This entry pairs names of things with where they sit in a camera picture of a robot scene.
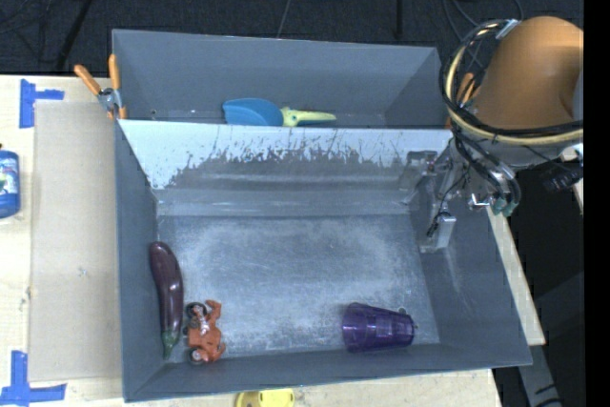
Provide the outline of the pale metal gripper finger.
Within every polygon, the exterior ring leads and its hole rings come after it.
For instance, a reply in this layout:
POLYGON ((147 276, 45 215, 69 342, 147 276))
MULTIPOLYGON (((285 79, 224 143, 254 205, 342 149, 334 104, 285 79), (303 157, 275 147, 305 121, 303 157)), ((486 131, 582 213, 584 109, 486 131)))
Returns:
POLYGON ((438 153, 435 151, 408 152, 405 168, 398 179, 398 189, 403 195, 402 204, 408 205, 424 180, 435 173, 437 157, 438 153))
POLYGON ((424 227, 422 236, 418 239, 421 253, 431 254, 446 249, 451 241, 457 218, 448 211, 440 211, 424 227))

